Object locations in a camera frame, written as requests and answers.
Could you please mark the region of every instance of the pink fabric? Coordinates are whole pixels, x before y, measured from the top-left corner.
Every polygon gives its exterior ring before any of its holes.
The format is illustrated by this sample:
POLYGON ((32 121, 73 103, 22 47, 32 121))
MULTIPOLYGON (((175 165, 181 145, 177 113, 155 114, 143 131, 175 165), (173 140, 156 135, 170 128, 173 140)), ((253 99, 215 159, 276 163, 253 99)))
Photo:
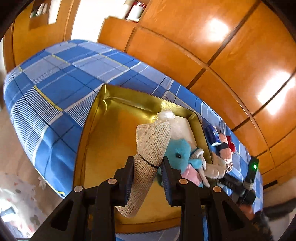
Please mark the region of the pink fabric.
POLYGON ((181 176, 182 178, 186 178, 192 181, 193 183, 196 184, 196 186, 199 186, 200 183, 202 182, 202 179, 199 173, 190 164, 188 164, 186 170, 183 173, 181 173, 181 176))
POLYGON ((226 161, 226 163, 229 163, 232 161, 232 152, 230 148, 222 149, 220 150, 220 157, 226 161))
POLYGON ((219 134, 219 138, 222 143, 225 142, 228 144, 227 137, 224 134, 219 134))

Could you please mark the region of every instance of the floor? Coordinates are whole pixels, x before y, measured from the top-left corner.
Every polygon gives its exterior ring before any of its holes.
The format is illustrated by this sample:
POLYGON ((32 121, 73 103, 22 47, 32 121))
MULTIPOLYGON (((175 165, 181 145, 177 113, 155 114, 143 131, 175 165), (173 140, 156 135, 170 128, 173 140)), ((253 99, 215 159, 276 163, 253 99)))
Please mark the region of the floor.
POLYGON ((49 215, 62 201, 48 185, 39 187, 39 174, 24 152, 17 134, 3 105, 0 111, 0 171, 15 174, 25 182, 35 185, 37 205, 45 215, 49 215))

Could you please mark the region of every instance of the black device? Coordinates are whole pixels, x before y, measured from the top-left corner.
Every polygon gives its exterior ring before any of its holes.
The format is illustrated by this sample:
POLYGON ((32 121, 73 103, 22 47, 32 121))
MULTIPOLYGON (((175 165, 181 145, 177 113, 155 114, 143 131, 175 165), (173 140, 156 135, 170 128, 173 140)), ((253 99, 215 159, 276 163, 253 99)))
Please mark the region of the black device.
POLYGON ((241 182, 227 173, 225 173, 223 178, 219 179, 220 183, 227 186, 234 192, 235 195, 233 195, 233 201, 237 204, 253 205, 256 199, 256 194, 252 188, 258 169, 258 164, 259 160, 252 156, 249 163, 248 173, 244 179, 244 182, 241 182))
MULTIPOLYGON (((124 206, 129 200, 133 167, 134 157, 130 156, 114 178, 93 188, 75 187, 30 241, 115 241, 114 206, 124 206)), ((172 169, 167 157, 161 163, 161 173, 169 205, 182 207, 179 241, 204 241, 203 212, 209 241, 264 240, 220 187, 197 187, 172 169)), ((0 240, 13 240, 2 233, 0 240)))

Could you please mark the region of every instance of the wooden cabinet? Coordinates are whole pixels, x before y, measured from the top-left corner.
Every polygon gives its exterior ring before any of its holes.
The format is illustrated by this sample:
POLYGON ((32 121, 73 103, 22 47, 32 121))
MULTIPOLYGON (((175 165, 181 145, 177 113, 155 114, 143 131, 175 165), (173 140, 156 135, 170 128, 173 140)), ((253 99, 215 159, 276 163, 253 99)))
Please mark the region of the wooden cabinet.
POLYGON ((40 16, 30 19, 29 29, 39 28, 48 24, 49 13, 42 14, 40 16))
POLYGON ((153 0, 135 25, 106 19, 99 42, 189 88, 258 156, 265 183, 283 180, 275 170, 296 154, 296 43, 264 3, 153 0))
POLYGON ((32 19, 30 19, 30 14, 34 3, 26 7, 15 19, 13 37, 11 38, 12 43, 11 41, 6 42, 7 45, 12 45, 15 64, 22 63, 46 47, 69 40, 66 38, 69 35, 66 34, 71 32, 74 21, 73 15, 77 11, 79 1, 62 0, 56 23, 37 26, 34 29, 30 29, 30 20, 32 19))
POLYGON ((98 37, 98 43, 125 51, 126 45, 136 25, 137 24, 132 21, 108 17, 103 22, 98 37))
POLYGON ((278 180, 278 184, 288 181, 296 176, 296 155, 286 160, 283 164, 263 174, 263 184, 278 180))
POLYGON ((135 30, 126 52, 184 86, 202 69, 171 41, 142 28, 135 30))

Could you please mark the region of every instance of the gold tray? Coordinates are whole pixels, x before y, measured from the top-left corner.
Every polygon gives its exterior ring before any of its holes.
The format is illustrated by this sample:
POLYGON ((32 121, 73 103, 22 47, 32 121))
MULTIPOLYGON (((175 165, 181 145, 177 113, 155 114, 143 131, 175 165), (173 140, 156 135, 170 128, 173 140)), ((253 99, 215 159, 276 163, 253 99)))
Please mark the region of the gold tray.
MULTIPOLYGON (((73 186, 98 186, 137 153, 136 127, 151 123, 162 110, 188 119, 197 146, 212 163, 201 123, 195 112, 167 100, 114 85, 103 85, 90 109, 77 152, 73 186)), ((115 209, 117 233, 152 232, 180 225, 181 208, 170 207, 154 180, 138 214, 122 216, 115 209)))

